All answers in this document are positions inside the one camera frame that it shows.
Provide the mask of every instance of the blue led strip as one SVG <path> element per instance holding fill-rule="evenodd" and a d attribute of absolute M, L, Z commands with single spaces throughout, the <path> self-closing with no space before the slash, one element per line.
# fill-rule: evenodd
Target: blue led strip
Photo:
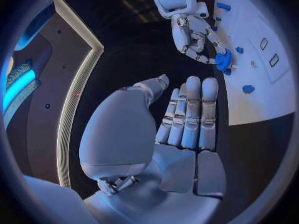
<path fill-rule="evenodd" d="M 3 98 L 3 103 L 2 103 L 3 113 L 6 111 L 7 107 L 10 105 L 13 99 L 34 79 L 35 79 L 34 71 L 29 70 L 9 86 Z"/>

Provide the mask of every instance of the white panel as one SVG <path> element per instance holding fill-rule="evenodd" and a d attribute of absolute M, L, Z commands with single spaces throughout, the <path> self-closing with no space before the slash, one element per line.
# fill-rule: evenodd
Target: white panel
<path fill-rule="evenodd" d="M 215 17 L 218 35 L 232 51 L 233 69 L 231 76 L 224 75 L 229 125 L 252 123 L 280 117 L 295 111 L 295 88 L 290 71 L 287 52 L 271 25 L 258 8 L 249 0 L 215 0 L 231 6 L 230 11 L 217 8 Z M 268 40 L 261 50 L 262 38 Z M 244 53 L 237 53 L 236 47 Z M 278 63 L 271 67 L 269 61 L 277 54 Z M 252 85 L 255 91 L 245 94 L 244 85 Z"/>

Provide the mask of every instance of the blue light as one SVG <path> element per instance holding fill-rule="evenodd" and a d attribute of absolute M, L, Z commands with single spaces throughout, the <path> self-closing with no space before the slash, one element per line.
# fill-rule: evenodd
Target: blue light
<path fill-rule="evenodd" d="M 13 101 L 13 99 L 24 89 L 30 82 L 35 79 L 35 73 L 33 70 L 27 71 L 23 74 L 19 79 L 17 79 L 11 86 L 8 88 L 3 97 L 2 103 L 2 111 L 3 113 L 6 111 L 9 104 Z"/>

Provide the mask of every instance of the robotic arm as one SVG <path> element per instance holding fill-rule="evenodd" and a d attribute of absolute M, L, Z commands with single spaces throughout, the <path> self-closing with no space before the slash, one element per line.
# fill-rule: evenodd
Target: robotic arm
<path fill-rule="evenodd" d="M 204 20 L 209 16 L 206 4 L 196 0 L 154 0 L 160 14 L 171 19 L 172 36 L 176 48 L 188 57 L 205 64 L 216 65 L 226 72 L 232 66 L 232 54 L 219 40 L 217 34 Z M 215 59 L 199 53 L 203 51 L 205 38 L 215 47 Z"/>

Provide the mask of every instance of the blue toy piece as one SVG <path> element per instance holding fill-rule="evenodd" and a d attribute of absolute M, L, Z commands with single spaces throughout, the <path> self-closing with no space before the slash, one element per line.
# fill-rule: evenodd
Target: blue toy piece
<path fill-rule="evenodd" d="M 242 54 L 242 53 L 244 52 L 244 49 L 243 49 L 242 47 L 239 47 L 239 46 L 238 46 L 238 47 L 236 48 L 236 51 Z"/>
<path fill-rule="evenodd" d="M 225 71 L 223 71 L 223 73 L 227 76 L 230 76 L 232 74 L 232 70 L 230 68 L 228 68 Z"/>
<path fill-rule="evenodd" d="M 230 50 L 225 49 L 225 55 L 221 53 L 217 53 L 215 61 L 216 61 L 216 68 L 219 71 L 225 71 L 229 68 L 232 63 L 232 53 Z"/>
<path fill-rule="evenodd" d="M 227 5 L 227 4 L 224 4 L 224 3 L 220 3 L 220 2 L 217 3 L 217 7 L 225 9 L 225 10 L 228 10 L 228 11 L 230 11 L 232 9 L 230 5 Z"/>
<path fill-rule="evenodd" d="M 251 92 L 253 92 L 255 90 L 255 88 L 254 88 L 254 86 L 246 85 L 246 86 L 242 87 L 242 90 L 244 93 L 250 94 Z"/>

